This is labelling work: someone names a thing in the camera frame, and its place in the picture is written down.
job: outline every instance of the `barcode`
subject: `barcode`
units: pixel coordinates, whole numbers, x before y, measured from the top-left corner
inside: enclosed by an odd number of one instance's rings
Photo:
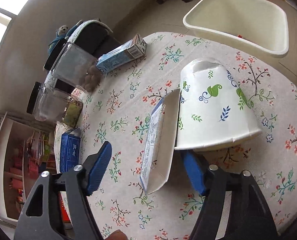
[[[138,58],[139,56],[142,56],[142,53],[138,50],[136,46],[129,48],[128,52],[132,55],[133,58]]]

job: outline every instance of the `blue plush toy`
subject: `blue plush toy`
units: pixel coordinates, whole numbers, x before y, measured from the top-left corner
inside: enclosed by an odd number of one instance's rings
[[[62,38],[68,39],[69,36],[83,23],[83,20],[80,20],[77,24],[75,24],[71,29],[69,29],[66,25],[61,26],[58,30],[56,30],[56,38],[49,44],[48,54],[50,55],[52,50],[58,41]]]

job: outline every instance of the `upside-down paper cup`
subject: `upside-down paper cup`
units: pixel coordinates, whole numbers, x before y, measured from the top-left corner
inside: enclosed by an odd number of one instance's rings
[[[261,133],[247,98],[217,60],[193,60],[181,71],[175,150],[232,147]]]

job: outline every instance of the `nutrition label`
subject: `nutrition label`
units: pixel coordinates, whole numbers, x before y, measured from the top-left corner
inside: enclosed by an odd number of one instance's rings
[[[162,103],[154,111],[154,113],[152,113],[149,128],[148,128],[148,136],[146,139],[145,150],[144,150],[144,155],[142,160],[141,174],[140,174],[140,178],[145,191],[147,189],[147,185],[149,181],[149,173],[151,171],[151,164],[152,164],[152,158],[154,153],[153,151],[154,151],[155,139],[156,139],[157,129],[158,129],[158,121],[160,119],[161,114],[162,114]]]

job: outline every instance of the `blue packaging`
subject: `blue packaging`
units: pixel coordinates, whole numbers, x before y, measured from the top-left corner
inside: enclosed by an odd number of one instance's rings
[[[60,172],[67,172],[79,163],[80,135],[79,128],[68,130],[61,136]]]
[[[132,40],[102,55],[96,67],[107,74],[131,60],[144,56],[145,50],[146,42],[139,34],[136,34]]]

